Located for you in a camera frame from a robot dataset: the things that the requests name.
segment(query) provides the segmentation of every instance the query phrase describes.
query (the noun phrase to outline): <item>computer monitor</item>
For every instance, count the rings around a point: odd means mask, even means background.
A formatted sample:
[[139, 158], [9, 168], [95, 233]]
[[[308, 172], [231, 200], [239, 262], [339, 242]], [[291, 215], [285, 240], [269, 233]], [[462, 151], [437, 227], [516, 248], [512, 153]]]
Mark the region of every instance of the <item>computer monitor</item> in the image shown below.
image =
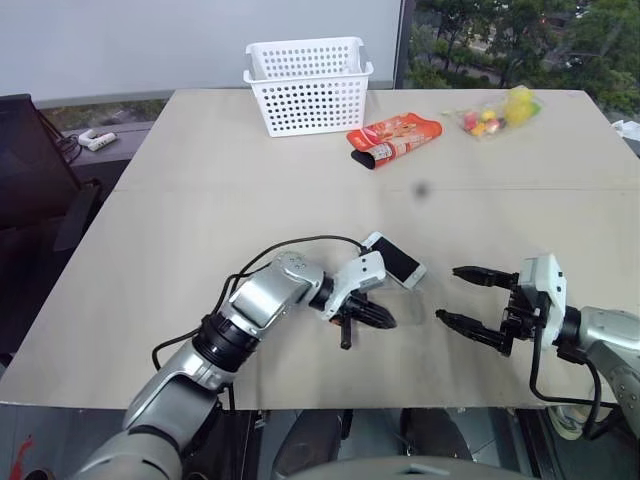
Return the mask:
[[79, 189], [31, 96], [0, 97], [0, 229], [63, 216]]

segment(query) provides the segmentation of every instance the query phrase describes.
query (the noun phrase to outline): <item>beige tabletop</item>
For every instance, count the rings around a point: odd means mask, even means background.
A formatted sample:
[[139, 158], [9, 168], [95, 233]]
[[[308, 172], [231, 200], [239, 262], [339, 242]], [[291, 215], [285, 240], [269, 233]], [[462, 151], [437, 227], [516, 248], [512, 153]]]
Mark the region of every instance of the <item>beige tabletop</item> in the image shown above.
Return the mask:
[[[369, 92], [367, 122], [414, 111], [445, 127], [371, 172], [349, 158], [344, 133], [269, 138], [250, 91], [177, 92], [2, 378], [0, 401], [126, 408], [153, 374], [151, 348], [197, 325], [224, 277], [258, 251], [380, 230], [428, 269], [415, 292], [393, 282], [375, 292], [398, 328], [358, 326], [345, 352], [337, 327], [292, 312], [241, 370], [238, 406], [540, 405], [528, 391], [530, 343], [503, 358], [435, 318], [447, 308], [495, 328], [506, 303], [507, 292], [450, 270], [517, 271], [554, 252], [571, 305], [638, 313], [640, 163], [581, 92], [538, 92], [544, 110], [531, 125], [484, 143], [439, 113], [494, 94]], [[355, 254], [336, 242], [296, 249], [329, 272]], [[591, 392], [586, 369], [552, 352], [541, 372], [549, 394]]]

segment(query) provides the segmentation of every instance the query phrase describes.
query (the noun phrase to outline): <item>snack bag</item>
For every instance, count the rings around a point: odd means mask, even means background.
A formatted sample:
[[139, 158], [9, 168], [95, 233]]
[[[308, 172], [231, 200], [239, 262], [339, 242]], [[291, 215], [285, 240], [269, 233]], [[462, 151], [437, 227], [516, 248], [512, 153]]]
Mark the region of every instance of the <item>snack bag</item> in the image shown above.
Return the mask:
[[442, 134], [440, 123], [415, 113], [396, 115], [347, 134], [356, 149], [351, 157], [373, 170], [415, 150]]

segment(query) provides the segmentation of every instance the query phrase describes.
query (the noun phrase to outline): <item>black cable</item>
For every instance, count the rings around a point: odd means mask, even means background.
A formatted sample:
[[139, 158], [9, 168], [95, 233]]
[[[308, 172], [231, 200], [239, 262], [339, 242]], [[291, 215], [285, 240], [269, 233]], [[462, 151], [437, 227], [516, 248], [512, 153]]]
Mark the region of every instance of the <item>black cable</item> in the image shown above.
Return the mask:
[[52, 140], [62, 153], [62, 156], [67, 159], [67, 165], [71, 165], [82, 153], [82, 145], [78, 143], [78, 136], [76, 134], [65, 137], [60, 130], [49, 120], [40, 110], [37, 110], [40, 121], [45, 130], [49, 133]]
[[598, 429], [595, 431], [588, 432], [587, 440], [595, 440], [596, 438], [601, 437], [605, 433], [613, 428], [617, 427], [619, 424], [623, 423], [624, 415], [622, 414], [622, 409], [616, 408], [611, 411], [611, 413], [605, 418], [602, 422], [598, 424]]
[[219, 398], [216, 398], [213, 407], [207, 414], [207, 418], [205, 418], [200, 428], [196, 431], [196, 433], [191, 438], [191, 441], [187, 444], [184, 450], [180, 453], [180, 457], [182, 459], [183, 465], [189, 459], [198, 452], [206, 443], [207, 438], [209, 437], [209, 433], [216, 426], [216, 424], [223, 418], [222, 415], [222, 402]]
[[156, 345], [153, 350], [151, 350], [151, 361], [153, 362], [153, 366], [156, 367], [156, 370], [160, 370], [160, 362], [158, 361], [158, 352], [163, 348], [168, 347], [169, 345], [173, 345], [174, 343], [182, 342], [183, 340], [188, 340], [193, 337], [196, 333], [198, 333], [200, 327], [194, 328], [190, 332], [185, 333], [184, 335], [180, 335], [179, 337], [174, 337], [169, 340], [166, 340], [158, 345]]
[[[536, 333], [533, 341], [533, 359], [531, 360], [531, 375], [529, 376], [529, 388], [533, 392], [533, 394], [538, 397], [540, 400], [544, 400], [545, 402], [555, 402], [555, 403], [575, 403], [578, 405], [594, 405], [593, 400], [586, 400], [582, 398], [568, 398], [568, 397], [550, 397], [548, 395], [542, 394], [537, 387], [538, 382], [538, 371], [540, 369], [540, 352], [542, 350], [542, 329], [536, 328]], [[594, 383], [600, 383], [600, 378], [596, 372], [596, 376], [594, 377]], [[601, 406], [608, 408], [616, 408], [618, 406], [617, 403], [610, 402], [601, 402]]]
[[[364, 253], [367, 251], [367, 249], [364, 247], [364, 245], [362, 245], [360, 242], [352, 239], [352, 238], [348, 238], [348, 237], [342, 237], [340, 235], [315, 235], [313, 237], [301, 237], [301, 238], [294, 238], [292, 240], [286, 240], [284, 242], [280, 242], [280, 243], [276, 243], [274, 245], [271, 245], [269, 248], [263, 250], [262, 252], [260, 252], [258, 255], [256, 255], [249, 263], [247, 263], [242, 270], [240, 270], [239, 273], [234, 273], [233, 275], [229, 275], [225, 281], [224, 281], [224, 285], [222, 286], [222, 292], [220, 293], [220, 297], [218, 297], [218, 301], [216, 302], [215, 307], [213, 307], [213, 310], [211, 311], [211, 314], [215, 314], [218, 312], [218, 310], [220, 309], [220, 307], [222, 306], [222, 303], [224, 302], [224, 299], [227, 296], [227, 290], [229, 289], [229, 284], [231, 283], [231, 281], [233, 280], [233, 286], [231, 287], [231, 293], [235, 292], [236, 289], [238, 288], [238, 283], [240, 283], [240, 280], [246, 277], [250, 277], [251, 275], [253, 275], [254, 273], [259, 272], [260, 270], [263, 270], [265, 268], [267, 268], [270, 263], [267, 263], [266, 265], [263, 265], [262, 267], [247, 273], [247, 270], [249, 270], [249, 268], [251, 268], [251, 266], [256, 263], [258, 260], [260, 260], [262, 257], [264, 257], [266, 254], [268, 254], [269, 252], [272, 252], [278, 248], [284, 247], [286, 245], [291, 245], [294, 243], [303, 243], [303, 242], [312, 242], [315, 240], [340, 240], [343, 242], [348, 242], [351, 243], [353, 245], [355, 245], [356, 247], [358, 247], [358, 249], [360, 250], [360, 253]], [[182, 342], [184, 340], [187, 340], [190, 337], [193, 337], [196, 333], [198, 333], [200, 327], [191, 330], [190, 332], [185, 333], [184, 335], [180, 335], [179, 337], [175, 337], [175, 338], [171, 338], [169, 340], [166, 340], [164, 342], [162, 342], [161, 344], [157, 345], [152, 351], [151, 351], [151, 360], [153, 361], [153, 366], [156, 368], [156, 370], [160, 370], [160, 362], [158, 361], [158, 352], [160, 350], [162, 350], [163, 348], [166, 348], [170, 345], [173, 345], [175, 343], [178, 342]]]
[[229, 395], [229, 425], [230, 432], [229, 437], [229, 449], [231, 450], [231, 480], [237, 480], [237, 451], [236, 451], [236, 394], [233, 389], [233, 383], [227, 387], [227, 394]]
[[[284, 242], [276, 243], [274, 245], [271, 245], [269, 248], [263, 250], [258, 255], [256, 255], [249, 263], [247, 263], [244, 267], [242, 267], [242, 270], [240, 270], [240, 274], [244, 274], [247, 270], [249, 270], [249, 268], [251, 268], [251, 266], [254, 263], [260, 260], [266, 254], [273, 252], [278, 248], [281, 248], [287, 245], [292, 245], [294, 243], [313, 242], [315, 240], [340, 240], [340, 241], [348, 242], [355, 245], [360, 250], [360, 253], [365, 253], [367, 251], [366, 247], [362, 245], [360, 242], [358, 242], [357, 240], [354, 240], [353, 238], [349, 238], [349, 237], [343, 237], [340, 235], [315, 235], [313, 237], [294, 238], [292, 240], [286, 240]], [[238, 287], [238, 283], [239, 283], [239, 280], [236, 280], [233, 282], [233, 286], [231, 287], [231, 293], [236, 291], [236, 288]]]
[[591, 360], [585, 359], [585, 365], [591, 372], [591, 376], [593, 377], [593, 404], [591, 405], [591, 410], [589, 410], [589, 416], [587, 417], [587, 421], [582, 427], [582, 435], [586, 439], [591, 438], [591, 433], [593, 432], [593, 427], [596, 424], [596, 418], [598, 416], [598, 412], [600, 411], [600, 401], [602, 400], [602, 385], [600, 384], [600, 377], [598, 376], [598, 371], [596, 370], [595, 365]]
[[[218, 312], [218, 310], [220, 309], [220, 307], [222, 306], [222, 303], [224, 302], [225, 297], [227, 296], [227, 290], [229, 289], [229, 283], [231, 283], [231, 280], [237, 279], [240, 280], [241, 278], [245, 278], [245, 277], [250, 277], [251, 275], [253, 275], [254, 273], [259, 272], [260, 270], [263, 270], [265, 268], [267, 268], [269, 266], [269, 264], [267, 263], [266, 265], [263, 265], [262, 267], [254, 270], [253, 272], [249, 272], [249, 273], [234, 273], [233, 275], [229, 275], [225, 281], [224, 281], [224, 285], [222, 286], [222, 292], [220, 293], [220, 297], [218, 297], [218, 301], [216, 303], [216, 306], [213, 307], [213, 310], [211, 311], [211, 314], [214, 315]], [[162, 350], [163, 348], [166, 348], [170, 345], [174, 345], [178, 342], [182, 342], [184, 340], [188, 340], [189, 338], [193, 337], [196, 333], [198, 333], [198, 330], [200, 330], [200, 327], [194, 328], [193, 330], [191, 330], [190, 332], [187, 332], [183, 335], [180, 335], [178, 337], [174, 337], [171, 338], [169, 340], [166, 340], [158, 345], [156, 345], [153, 350], [151, 351], [151, 361], [153, 362], [153, 366], [156, 368], [156, 370], [160, 370], [160, 361], [158, 360], [158, 352], [160, 350]]]

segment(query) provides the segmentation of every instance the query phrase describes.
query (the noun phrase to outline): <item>smartphone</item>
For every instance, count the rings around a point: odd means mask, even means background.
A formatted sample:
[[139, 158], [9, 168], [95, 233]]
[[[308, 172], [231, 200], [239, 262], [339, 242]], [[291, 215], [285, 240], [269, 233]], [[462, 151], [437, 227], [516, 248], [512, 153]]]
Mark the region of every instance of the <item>smartphone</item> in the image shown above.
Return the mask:
[[424, 265], [416, 262], [380, 232], [373, 232], [362, 244], [371, 250], [380, 252], [389, 275], [405, 288], [415, 287], [416, 283], [427, 273]]

